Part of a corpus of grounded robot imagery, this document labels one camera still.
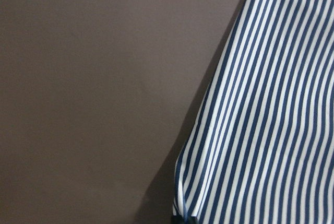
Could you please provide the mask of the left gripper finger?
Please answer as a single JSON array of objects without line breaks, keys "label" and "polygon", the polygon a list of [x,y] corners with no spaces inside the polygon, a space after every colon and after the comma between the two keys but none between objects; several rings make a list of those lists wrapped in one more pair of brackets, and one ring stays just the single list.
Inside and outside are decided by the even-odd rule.
[{"label": "left gripper finger", "polygon": [[197,224],[197,217],[188,216],[184,218],[181,215],[171,216],[171,224]]}]

